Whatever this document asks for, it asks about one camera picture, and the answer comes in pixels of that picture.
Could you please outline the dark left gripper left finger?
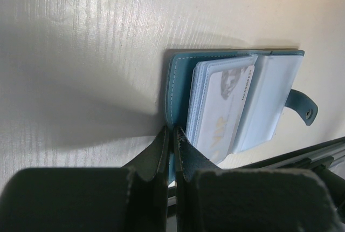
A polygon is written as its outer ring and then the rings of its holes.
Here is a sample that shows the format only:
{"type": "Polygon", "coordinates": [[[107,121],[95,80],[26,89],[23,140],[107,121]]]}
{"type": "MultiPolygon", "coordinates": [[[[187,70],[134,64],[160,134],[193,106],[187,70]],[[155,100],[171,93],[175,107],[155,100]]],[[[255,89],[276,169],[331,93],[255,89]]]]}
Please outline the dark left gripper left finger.
{"type": "Polygon", "coordinates": [[[169,130],[120,168],[27,168],[1,194],[1,231],[165,231],[169,130]]]}

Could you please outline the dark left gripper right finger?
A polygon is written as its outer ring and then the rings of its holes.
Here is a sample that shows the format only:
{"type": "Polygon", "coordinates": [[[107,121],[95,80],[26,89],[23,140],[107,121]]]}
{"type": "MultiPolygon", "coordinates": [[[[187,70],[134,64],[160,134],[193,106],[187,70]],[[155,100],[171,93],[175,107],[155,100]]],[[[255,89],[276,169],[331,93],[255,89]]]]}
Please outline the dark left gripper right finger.
{"type": "Polygon", "coordinates": [[[175,127],[178,231],[339,231],[325,183],[296,168],[224,170],[175,127]]]}

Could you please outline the blue leather card holder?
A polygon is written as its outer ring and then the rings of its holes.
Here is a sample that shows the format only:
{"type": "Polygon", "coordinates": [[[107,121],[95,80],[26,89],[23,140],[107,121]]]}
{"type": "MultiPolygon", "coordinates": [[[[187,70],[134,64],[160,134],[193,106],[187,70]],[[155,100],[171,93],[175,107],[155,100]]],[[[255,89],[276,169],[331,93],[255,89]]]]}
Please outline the blue leather card holder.
{"type": "Polygon", "coordinates": [[[201,50],[175,53],[165,90],[168,127],[211,162],[272,139],[284,108],[310,126],[317,104],[292,85],[303,50],[201,50]]]}

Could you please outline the white VIP credit card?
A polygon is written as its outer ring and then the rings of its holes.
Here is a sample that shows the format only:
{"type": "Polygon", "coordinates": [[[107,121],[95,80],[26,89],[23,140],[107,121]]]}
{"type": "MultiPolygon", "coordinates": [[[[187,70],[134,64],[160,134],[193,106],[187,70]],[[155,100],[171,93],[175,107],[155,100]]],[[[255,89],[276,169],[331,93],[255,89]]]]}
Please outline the white VIP credit card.
{"type": "Polygon", "coordinates": [[[194,146],[211,162],[223,161],[233,144],[254,66],[212,73],[194,146]]]}

